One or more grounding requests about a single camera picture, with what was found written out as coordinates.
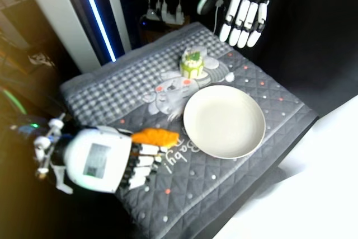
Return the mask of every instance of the gray quilted mat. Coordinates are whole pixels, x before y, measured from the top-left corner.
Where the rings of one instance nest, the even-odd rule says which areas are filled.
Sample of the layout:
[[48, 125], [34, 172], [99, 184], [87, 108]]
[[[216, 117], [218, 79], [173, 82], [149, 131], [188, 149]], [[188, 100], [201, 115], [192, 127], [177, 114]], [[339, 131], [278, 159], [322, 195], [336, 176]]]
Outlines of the gray quilted mat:
[[[204, 81], [177, 77], [187, 46], [203, 45], [219, 60]], [[266, 135], [260, 148], [237, 160], [210, 157], [189, 140], [178, 102], [208, 85], [236, 87], [260, 105]], [[255, 182], [315, 119], [316, 114], [200, 24], [192, 24], [62, 86], [69, 109], [83, 125], [180, 132], [146, 186], [116, 196], [148, 238], [193, 238]]]

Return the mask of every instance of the orange toy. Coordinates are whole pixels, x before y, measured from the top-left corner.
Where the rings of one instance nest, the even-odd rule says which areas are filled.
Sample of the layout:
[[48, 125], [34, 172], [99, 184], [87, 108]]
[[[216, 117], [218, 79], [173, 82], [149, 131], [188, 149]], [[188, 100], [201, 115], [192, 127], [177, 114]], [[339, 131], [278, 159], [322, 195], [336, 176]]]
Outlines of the orange toy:
[[144, 129], [131, 135], [134, 143], [150, 144], [159, 147], [173, 147], [179, 138], [179, 134], [164, 129]]

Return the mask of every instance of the robotic hand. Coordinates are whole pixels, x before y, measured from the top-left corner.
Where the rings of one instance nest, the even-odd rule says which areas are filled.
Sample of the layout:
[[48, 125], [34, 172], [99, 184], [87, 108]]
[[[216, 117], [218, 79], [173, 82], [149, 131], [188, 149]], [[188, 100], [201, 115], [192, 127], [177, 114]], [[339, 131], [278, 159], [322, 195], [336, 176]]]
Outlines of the robotic hand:
[[[207, 14], [217, 1], [200, 0], [197, 13], [200, 15]], [[269, 1], [231, 0], [225, 15], [225, 22], [219, 34], [220, 41], [228, 40], [230, 46], [237, 45], [239, 48], [253, 47], [265, 28]]]
[[156, 172], [167, 148], [134, 143], [130, 136], [109, 126], [80, 130], [75, 136], [62, 135], [62, 119], [49, 122], [50, 130], [34, 141], [37, 175], [44, 178], [49, 166], [56, 176], [56, 188], [72, 194], [64, 174], [75, 184], [89, 190], [114, 193], [117, 188], [143, 186], [147, 176]]

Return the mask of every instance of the green and white cupcake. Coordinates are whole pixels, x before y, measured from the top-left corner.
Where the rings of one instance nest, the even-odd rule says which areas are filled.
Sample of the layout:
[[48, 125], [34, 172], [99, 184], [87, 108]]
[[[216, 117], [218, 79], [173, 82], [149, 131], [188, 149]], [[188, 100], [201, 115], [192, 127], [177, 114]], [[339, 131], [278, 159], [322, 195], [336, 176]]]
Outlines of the green and white cupcake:
[[180, 72], [183, 77], [196, 78], [202, 74], [204, 61], [199, 51], [186, 50], [180, 63]]

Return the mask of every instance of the white plate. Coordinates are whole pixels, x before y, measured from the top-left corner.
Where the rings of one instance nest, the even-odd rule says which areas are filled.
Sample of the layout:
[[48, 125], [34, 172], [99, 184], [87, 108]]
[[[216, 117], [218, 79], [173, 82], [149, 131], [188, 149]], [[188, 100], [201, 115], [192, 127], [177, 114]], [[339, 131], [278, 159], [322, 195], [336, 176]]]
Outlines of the white plate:
[[184, 110], [184, 126], [193, 143], [217, 158], [250, 154], [265, 135], [265, 117], [254, 99], [230, 86], [195, 93]]

